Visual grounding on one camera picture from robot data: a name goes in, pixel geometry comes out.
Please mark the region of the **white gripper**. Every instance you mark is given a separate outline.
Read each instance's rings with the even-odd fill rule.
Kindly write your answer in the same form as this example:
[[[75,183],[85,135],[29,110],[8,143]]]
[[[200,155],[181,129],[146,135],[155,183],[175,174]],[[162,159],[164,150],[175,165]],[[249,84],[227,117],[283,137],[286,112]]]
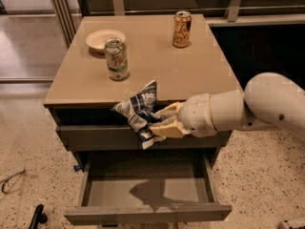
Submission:
[[[170,138],[182,138],[185,135],[195,137],[216,135],[210,100],[209,94],[198,94],[184,103],[174,102],[155,113],[159,117],[168,119],[152,124],[149,129],[154,135]]]

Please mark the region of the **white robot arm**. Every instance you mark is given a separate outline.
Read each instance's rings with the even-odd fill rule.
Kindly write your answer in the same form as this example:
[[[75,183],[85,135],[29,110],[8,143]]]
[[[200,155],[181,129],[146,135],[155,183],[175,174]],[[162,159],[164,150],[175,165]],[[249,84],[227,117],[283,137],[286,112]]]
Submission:
[[[305,91],[278,73],[260,73],[241,91],[198,94],[157,113],[155,135],[205,137],[223,131],[281,128],[305,138]]]

